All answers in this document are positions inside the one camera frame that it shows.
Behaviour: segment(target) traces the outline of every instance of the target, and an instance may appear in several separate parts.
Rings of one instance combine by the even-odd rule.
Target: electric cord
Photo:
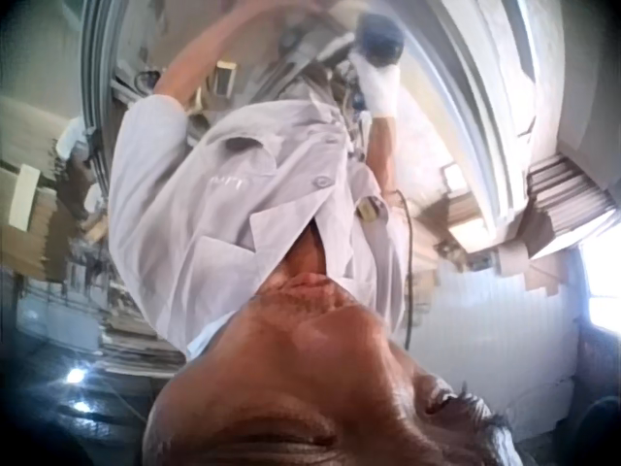
[[[404,347],[406,350],[409,350],[409,345],[411,343],[411,330],[414,325],[414,285],[412,283],[413,280],[413,272],[412,272],[412,261],[414,259],[414,226],[412,224],[411,215],[409,214],[408,201],[406,200],[406,196],[399,189],[395,191],[401,198],[401,202],[404,204],[404,210],[406,211],[406,217],[408,218],[408,229],[409,229],[409,244],[408,244],[408,328],[406,330],[406,342]]]

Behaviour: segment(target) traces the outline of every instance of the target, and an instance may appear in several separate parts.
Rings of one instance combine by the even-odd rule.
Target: white work jacket
[[[114,151],[110,251],[147,322],[189,358],[238,312],[315,220],[329,278],[394,330],[407,230],[369,168],[348,159],[339,110],[248,106],[187,154],[188,118],[151,96],[126,114]],[[376,219],[356,214],[361,202]]]

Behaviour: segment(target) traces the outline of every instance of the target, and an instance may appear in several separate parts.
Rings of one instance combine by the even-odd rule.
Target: man
[[[185,156],[195,89],[238,30],[291,6],[317,10],[243,2],[180,53],[120,130],[114,262],[189,359],[153,407],[145,462],[519,464],[481,400],[388,339],[408,240],[391,214],[397,66],[351,57],[374,117],[366,163],[349,157],[339,109],[305,79],[233,112]]]

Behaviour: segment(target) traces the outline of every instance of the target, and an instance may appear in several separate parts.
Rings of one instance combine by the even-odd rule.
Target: white glove
[[[396,117],[401,87],[399,65],[376,68],[357,51],[349,54],[349,61],[358,73],[360,90],[372,117]]]

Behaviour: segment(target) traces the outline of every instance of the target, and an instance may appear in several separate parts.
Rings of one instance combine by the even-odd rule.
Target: cable
[[[409,252],[408,252],[408,329],[406,330],[406,342],[405,348],[409,350],[409,344],[411,343],[411,329],[414,325],[414,285],[412,283],[413,280],[413,272],[412,272],[412,261],[414,259],[414,227],[411,222],[411,215],[409,214],[408,201],[406,200],[406,196],[399,189],[395,191],[399,197],[401,198],[401,202],[404,203],[404,209],[406,210],[406,217],[408,218],[408,229],[409,229]]]

